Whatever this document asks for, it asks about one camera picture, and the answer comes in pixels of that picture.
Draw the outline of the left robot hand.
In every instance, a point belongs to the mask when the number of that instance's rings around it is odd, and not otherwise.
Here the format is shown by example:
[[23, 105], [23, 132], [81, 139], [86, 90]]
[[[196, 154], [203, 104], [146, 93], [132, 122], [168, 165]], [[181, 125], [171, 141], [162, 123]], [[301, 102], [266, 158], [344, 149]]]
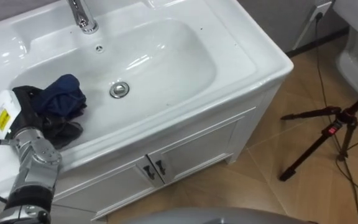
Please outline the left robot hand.
[[85, 108], [86, 97], [79, 88], [19, 86], [4, 90], [0, 94], [1, 136], [14, 139], [20, 131], [34, 128], [56, 149], [62, 149], [83, 133], [74, 119]]

